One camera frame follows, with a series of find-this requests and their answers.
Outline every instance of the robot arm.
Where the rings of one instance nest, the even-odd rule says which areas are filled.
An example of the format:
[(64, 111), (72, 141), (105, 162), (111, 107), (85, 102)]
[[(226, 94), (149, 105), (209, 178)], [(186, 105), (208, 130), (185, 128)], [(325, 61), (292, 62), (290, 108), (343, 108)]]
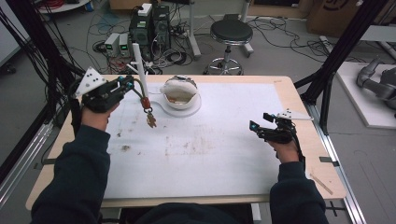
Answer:
[(376, 67), (382, 63), (379, 58), (373, 59), (367, 66), (363, 67), (358, 74), (356, 83), (359, 87), (375, 93), (381, 100), (391, 100), (395, 97), (396, 86), (392, 85), (396, 79), (396, 68), (386, 70), (382, 74), (381, 82), (375, 82), (370, 77), (375, 73)]

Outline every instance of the stool seat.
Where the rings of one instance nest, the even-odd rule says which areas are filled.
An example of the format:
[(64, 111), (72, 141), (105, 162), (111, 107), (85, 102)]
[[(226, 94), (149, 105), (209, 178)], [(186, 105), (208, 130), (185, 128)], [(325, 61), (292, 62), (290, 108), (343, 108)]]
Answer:
[(210, 35), (223, 44), (245, 45), (253, 37), (253, 30), (239, 20), (222, 20), (212, 24)]

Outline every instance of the metal frame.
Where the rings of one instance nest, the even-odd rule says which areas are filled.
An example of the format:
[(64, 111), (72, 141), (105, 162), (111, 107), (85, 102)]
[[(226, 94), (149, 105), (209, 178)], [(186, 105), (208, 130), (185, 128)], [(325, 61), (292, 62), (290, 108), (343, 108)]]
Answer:
[(47, 138), (52, 132), (53, 124), (43, 124), (39, 131), (35, 134), (32, 142), (26, 148), (24, 153), (20, 156), (20, 159), (14, 165), (12, 170), (8, 173), (7, 178), (3, 181), (0, 186), (0, 210), (7, 202), (9, 196), (12, 194), (18, 183), (23, 178), (26, 171), (35, 159), (35, 156), (46, 143)]
[[(232, 75), (230, 71), (239, 71), (236, 73), (238, 76), (244, 75), (244, 69), (242, 65), (234, 59), (230, 59), (230, 56), (225, 53), (225, 58), (217, 58), (213, 60), (206, 68), (206, 73), (208, 75)], [(230, 67), (230, 63), (234, 63), (235, 67)], [(211, 71), (220, 71), (220, 74), (214, 74)]]
[[(55, 43), (50, 36), (50, 33), (47, 31), (37, 11), (35, 10), (34, 3), (32, 3), (32, 1), (6, 0), (6, 2), (8, 3), (9, 8), (13, 11), (17, 19), (20, 21), (26, 33), (32, 39), (35, 47), (37, 47), (37, 49), (39, 50), (42, 58), (46, 61), (44, 67), (47, 66), (49, 74), (47, 80), (47, 93), (49, 99), (46, 105), (46, 117), (44, 122), (48, 123), (52, 120), (52, 118), (55, 117), (56, 107), (58, 101), (61, 100), (62, 96), (61, 93), (57, 92), (57, 83), (60, 83), (60, 86), (62, 86), (64, 92), (67, 92), (71, 84), (75, 81), (75, 77), (72, 74), (72, 71), (76, 71), (76, 69), (70, 69), (69, 64), (60, 54), (59, 50), (57, 49)], [(15, 39), (18, 42), (18, 34), (12, 30), (11, 26), (8, 27), (8, 30), (14, 35)], [(21, 47), (23, 50), (25, 50), (28, 58), (32, 61), (32, 50), (30, 48), (26, 48), (25, 46)], [(34, 68), (36, 71), (40, 69), (37, 66), (34, 66)], [(26, 148), (27, 143), (32, 140), (33, 134), (40, 128), (41, 124), (42, 121), (40, 123), (34, 122), (33, 126), (29, 128), (28, 132), (26, 132), (26, 137), (24, 136), (20, 141), (22, 142), (23, 146), (16, 146), (12, 150), (10, 155), (7, 157), (7, 160), (2, 164), (2, 169), (0, 170), (0, 181), (3, 181), (7, 177), (9, 171), (11, 171), (12, 166), (14, 166), (14, 164), (17, 162), (23, 150)]]
[(329, 135), (323, 132), (323, 130), (320, 128), (320, 125), (318, 124), (320, 113), (318, 112), (317, 107), (308, 104), (304, 104), (304, 105), (308, 113), (314, 118), (313, 121), (314, 126), (318, 132), (319, 138), (322, 140), (323, 146), (326, 148), (327, 152), (329, 153), (329, 156), (332, 158), (332, 161), (337, 161), (339, 164), (339, 166), (334, 167), (334, 169), (335, 172), (337, 172), (338, 176), (340, 177), (340, 180), (343, 183), (344, 188), (346, 189), (346, 197), (344, 198), (343, 201), (352, 223), (356, 223), (356, 224), (366, 223), (363, 212), (361, 211), (358, 201), (356, 200), (356, 197), (353, 193), (352, 187), (350, 186), (347, 180), (347, 176), (344, 172), (343, 166), (341, 165), (341, 162), (338, 159), (335, 148), (332, 145), (332, 140), (330, 139)]
[(332, 79), (387, 2), (388, 0), (364, 1), (319, 70), (311, 76), (294, 83), (296, 89), (311, 83), (308, 90), (301, 95), (302, 100), (309, 105), (315, 105), (316, 100), (323, 92), (319, 125), (326, 135), (328, 134), (327, 119), (329, 116)]
[(251, 38), (253, 37), (253, 35), (252, 35), (247, 40), (226, 40), (226, 39), (220, 38), (220, 37), (216, 36), (215, 34), (213, 34), (212, 30), (210, 30), (210, 36), (212, 36), (213, 39), (220, 42), (221, 44), (233, 45), (233, 46), (241, 46), (241, 45), (245, 46), (248, 42), (250, 42)]

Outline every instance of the gray stool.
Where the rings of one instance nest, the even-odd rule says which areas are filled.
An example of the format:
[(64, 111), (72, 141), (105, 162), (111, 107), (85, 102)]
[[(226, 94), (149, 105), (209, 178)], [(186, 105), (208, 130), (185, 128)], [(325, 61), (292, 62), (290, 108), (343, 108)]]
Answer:
[(239, 20), (216, 21), (210, 27), (210, 35), (227, 45), (224, 58), (213, 60), (204, 71), (204, 75), (244, 75), (242, 65), (230, 58), (231, 45), (242, 46), (253, 37), (253, 30)]

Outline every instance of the floor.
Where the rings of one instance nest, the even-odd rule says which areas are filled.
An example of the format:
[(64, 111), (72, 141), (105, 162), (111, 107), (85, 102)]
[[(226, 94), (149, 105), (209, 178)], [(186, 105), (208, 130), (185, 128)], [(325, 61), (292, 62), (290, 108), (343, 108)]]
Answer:
[[(124, 32), (129, 26), (128, 19), (128, 13), (109, 10), (106, 1), (96, 6), (94, 12), (86, 12), (80, 8), (56, 15), (56, 21), (73, 57), (83, 68), (95, 66), (103, 74), (109, 73), (106, 70), (106, 59), (102, 54), (93, 52), (92, 44), (106, 40), (109, 28), (112, 32)], [(202, 57), (197, 61), (191, 61), (188, 66), (166, 67), (163, 69), (164, 74), (200, 75), (211, 60), (223, 54), (224, 46), (207, 35), (212, 19), (200, 17), (196, 18), (195, 22), (196, 27), (201, 27), (196, 34)], [(299, 45), (306, 45), (307, 41), (318, 41), (317, 35), (306, 32), (305, 21), (271, 20), (271, 22), (276, 22), (276, 24), (285, 22), (286, 29), (299, 36), (297, 40)], [(309, 56), (307, 57), (296, 53), (291, 48), (274, 46), (289, 46), (293, 37), (282, 30), (271, 29), (268, 21), (265, 22), (266, 25), (264, 22), (258, 24), (266, 30), (262, 33), (258, 30), (254, 31), (254, 37), (250, 42), (254, 53), (249, 58), (246, 57), (244, 51), (233, 48), (232, 57), (244, 66), (245, 75), (289, 76), (293, 81), (297, 81), (316, 72), (326, 59), (326, 56), (318, 56), (309, 48), (295, 49)], [(337, 41), (335, 38), (329, 39), (332, 43)], [(370, 62), (376, 55), (380, 55), (385, 63), (395, 63), (375, 43), (364, 41), (355, 47), (347, 60)], [(18, 143), (31, 124), (31, 120), (45, 104), (44, 84), (35, 76), (28, 59), (23, 53), (18, 53), (11, 59), (11, 62), (17, 68), (16, 74), (11, 75), (1, 71), (0, 76), (0, 92), (7, 97), (2, 97), (0, 100), (2, 108), (0, 162), (4, 161), (9, 151)], [(394, 162), (396, 131), (366, 128), (337, 78), (333, 81), (328, 129), (366, 222), (394, 223), (396, 220), (396, 177), (392, 173), (396, 170)], [(35, 168), (35, 164), (40, 163), (41, 156), (50, 147), (50, 142), (56, 137), (57, 132), (59, 132), (59, 127), (54, 128), (48, 143), (41, 149), (31, 168), (1, 208), (2, 223), (29, 222), (29, 211), (24, 205), (40, 172), (40, 166)], [(344, 207), (341, 201), (326, 202), (326, 204), (329, 207), (331, 204), (334, 207)], [(270, 223), (268, 204), (261, 203), (260, 208), (263, 223)], [(114, 212), (104, 210), (105, 214), (114, 214)], [(343, 210), (328, 210), (326, 216), (330, 223), (351, 223)]]

